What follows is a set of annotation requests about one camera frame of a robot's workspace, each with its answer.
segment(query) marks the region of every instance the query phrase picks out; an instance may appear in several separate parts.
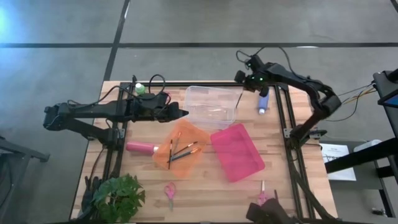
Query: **blue bottle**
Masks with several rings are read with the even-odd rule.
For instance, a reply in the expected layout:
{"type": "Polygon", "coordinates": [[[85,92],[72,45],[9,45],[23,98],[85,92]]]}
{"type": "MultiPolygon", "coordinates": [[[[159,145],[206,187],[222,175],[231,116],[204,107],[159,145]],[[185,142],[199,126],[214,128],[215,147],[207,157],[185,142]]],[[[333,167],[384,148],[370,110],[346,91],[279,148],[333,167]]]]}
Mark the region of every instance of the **blue bottle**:
{"type": "Polygon", "coordinates": [[[269,93],[265,97],[259,98],[259,114],[264,114],[268,109],[268,97],[269,93]]]}

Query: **translucent orange tray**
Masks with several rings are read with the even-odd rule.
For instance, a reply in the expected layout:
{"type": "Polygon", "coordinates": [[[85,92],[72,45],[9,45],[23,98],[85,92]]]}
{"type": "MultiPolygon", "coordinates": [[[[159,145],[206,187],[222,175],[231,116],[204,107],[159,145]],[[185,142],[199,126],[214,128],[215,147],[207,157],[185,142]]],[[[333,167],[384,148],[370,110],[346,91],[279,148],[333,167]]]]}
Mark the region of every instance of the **translucent orange tray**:
{"type": "Polygon", "coordinates": [[[170,171],[173,172],[173,174],[176,177],[184,178],[190,173],[193,166],[201,158],[203,150],[205,150],[206,146],[210,143],[210,135],[202,131],[201,129],[198,129],[189,121],[185,119],[180,119],[173,128],[173,131],[167,136],[164,142],[159,146],[156,153],[152,156],[153,160],[164,169],[169,168],[168,161],[170,155],[171,139],[173,139],[172,149],[174,150],[174,152],[178,152],[179,150],[183,149],[185,146],[195,141],[198,142],[189,147],[188,149],[179,152],[179,155],[183,154],[184,152],[191,151],[196,147],[200,148],[198,152],[177,159],[176,161],[172,161],[170,165],[170,171]],[[177,148],[174,149],[179,133],[181,133],[181,135],[180,139],[178,140],[178,146],[177,148]]]}

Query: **wooden table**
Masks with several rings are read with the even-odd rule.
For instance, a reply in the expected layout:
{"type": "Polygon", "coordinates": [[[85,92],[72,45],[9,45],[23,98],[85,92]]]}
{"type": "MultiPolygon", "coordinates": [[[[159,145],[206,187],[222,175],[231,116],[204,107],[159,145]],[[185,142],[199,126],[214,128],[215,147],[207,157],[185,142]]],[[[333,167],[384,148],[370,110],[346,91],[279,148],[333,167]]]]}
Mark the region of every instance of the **wooden table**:
{"type": "MultiPolygon", "coordinates": [[[[104,82],[101,97],[120,82],[104,82]]],[[[185,89],[183,87],[168,87],[172,101],[183,107],[185,89]]],[[[269,109],[264,115],[258,115],[257,102],[259,95],[244,91],[236,112],[236,123],[243,123],[254,145],[259,151],[266,168],[244,180],[229,183],[221,169],[211,147],[205,149],[201,161],[195,165],[190,176],[179,180],[167,170],[155,165],[151,156],[138,152],[124,151],[120,175],[137,175],[139,182],[146,191],[146,202],[138,211],[132,222],[247,222],[246,212],[251,202],[257,202],[261,181],[266,181],[266,192],[273,195],[277,190],[280,204],[288,214],[294,214],[294,200],[287,167],[282,131],[279,122],[279,112],[273,89],[269,92],[269,109]],[[164,187],[170,181],[177,186],[174,198],[174,211],[169,210],[169,203],[164,194],[164,187]]],[[[307,94],[295,88],[290,88],[292,105],[297,123],[303,123],[311,115],[307,94]]],[[[118,90],[114,90],[102,103],[116,100],[118,90]]],[[[129,123],[126,142],[142,141],[159,145],[172,130],[176,121],[170,123],[136,122],[129,123]]],[[[94,124],[106,128],[104,119],[95,119],[94,124]]],[[[304,145],[303,157],[307,170],[310,189],[326,210],[337,217],[335,203],[331,194],[329,181],[323,164],[319,146],[304,145]]],[[[101,151],[101,144],[92,141],[88,145],[83,169],[73,205],[71,218],[76,218],[80,210],[81,199],[85,191],[84,176],[89,176],[93,163],[101,151]]],[[[101,156],[95,175],[102,177],[105,154],[101,156]]],[[[305,200],[300,193],[302,207],[305,211],[305,200]]]]}

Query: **paper sheet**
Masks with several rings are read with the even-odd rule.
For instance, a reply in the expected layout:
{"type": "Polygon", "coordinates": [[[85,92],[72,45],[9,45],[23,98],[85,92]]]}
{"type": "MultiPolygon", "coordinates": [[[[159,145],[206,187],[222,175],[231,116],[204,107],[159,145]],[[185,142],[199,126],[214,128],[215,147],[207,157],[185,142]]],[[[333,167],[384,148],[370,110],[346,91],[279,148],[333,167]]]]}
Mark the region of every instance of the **paper sheet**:
{"type": "MultiPolygon", "coordinates": [[[[335,144],[320,144],[322,146],[322,157],[324,162],[332,161],[341,156],[348,155],[348,147],[344,145],[335,144]]],[[[329,180],[351,180],[356,181],[355,173],[353,168],[333,172],[328,174],[329,180]]]]}

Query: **green plant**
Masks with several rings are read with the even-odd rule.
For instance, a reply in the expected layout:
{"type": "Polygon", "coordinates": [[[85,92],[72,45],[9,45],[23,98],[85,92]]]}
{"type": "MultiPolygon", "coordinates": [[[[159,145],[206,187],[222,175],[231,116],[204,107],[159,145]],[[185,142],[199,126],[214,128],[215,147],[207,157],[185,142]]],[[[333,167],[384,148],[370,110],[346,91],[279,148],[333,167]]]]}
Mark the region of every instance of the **green plant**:
{"type": "Polygon", "coordinates": [[[114,223],[120,218],[125,223],[142,207],[141,202],[145,203],[145,190],[138,192],[141,188],[137,176],[110,178],[94,193],[93,203],[102,219],[114,223]]]}

